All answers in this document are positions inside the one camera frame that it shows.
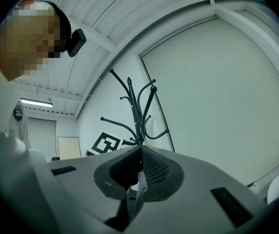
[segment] white ceiling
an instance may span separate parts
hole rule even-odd
[[[53,103],[53,108],[28,106],[33,112],[77,118],[89,91],[114,57],[147,26],[173,12],[165,8],[189,0],[48,1],[64,11],[72,31],[78,27],[84,30],[87,42],[76,57],[64,53],[12,85],[22,98]]]

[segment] black camera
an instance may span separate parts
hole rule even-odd
[[[82,29],[76,29],[72,33],[69,44],[67,44],[67,52],[70,57],[74,57],[80,48],[86,43],[86,37]]]

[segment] black coat rack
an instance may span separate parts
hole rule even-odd
[[[124,84],[124,82],[120,79],[120,77],[115,73],[115,71],[113,69],[110,69],[109,72],[114,75],[114,77],[120,82],[120,84],[123,86],[123,88],[125,89],[125,91],[127,93],[127,96],[120,97],[120,99],[127,99],[129,101],[130,105],[131,105],[136,133],[130,127],[128,127],[128,126],[126,126],[122,123],[119,123],[119,122],[116,122],[116,121],[113,121],[113,120],[109,120],[109,119],[106,119],[104,117],[101,117],[100,120],[107,121],[109,123],[124,127],[125,129],[129,130],[129,132],[133,135],[134,138],[132,138],[132,137],[130,138],[130,140],[132,142],[127,141],[127,140],[124,139],[122,144],[130,145],[130,146],[142,145],[142,143],[146,140],[146,137],[149,138],[149,139],[157,139],[157,138],[162,137],[166,133],[168,133],[169,129],[165,129],[158,136],[150,137],[147,134],[147,131],[146,131],[146,123],[151,118],[151,115],[147,116],[147,113],[148,113],[150,104],[151,104],[151,102],[154,98],[154,95],[157,92],[157,87],[153,85],[153,83],[156,82],[156,80],[153,79],[150,83],[145,85],[140,90],[140,92],[138,94],[138,97],[137,97],[137,100],[136,100],[134,90],[133,90],[133,87],[132,87],[131,79],[128,77],[127,83],[128,83],[129,88],[127,88],[127,86]],[[145,106],[144,113],[142,114],[142,111],[141,111],[141,108],[140,108],[140,95],[142,94],[144,89],[146,89],[150,85],[153,85],[153,86],[151,86],[151,88],[150,88],[150,94],[149,94],[149,97],[148,97],[148,100],[147,100],[147,103],[146,103],[146,106]]]

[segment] ceiling light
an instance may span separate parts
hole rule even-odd
[[[32,104],[32,105],[38,105],[38,106],[44,106],[44,107],[53,107],[53,104],[50,102],[25,99],[25,98],[20,98],[20,100],[22,101],[22,103],[26,103],[26,104]]]

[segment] ceiling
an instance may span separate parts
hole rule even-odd
[[[75,119],[92,87],[119,52],[149,25],[174,12],[178,8],[174,5],[186,1],[182,3],[186,6],[192,0],[48,1],[64,11],[72,31],[83,29],[87,42],[74,58],[64,53],[31,76],[13,81],[12,86],[22,98],[53,103],[53,108],[28,105],[29,111]]]

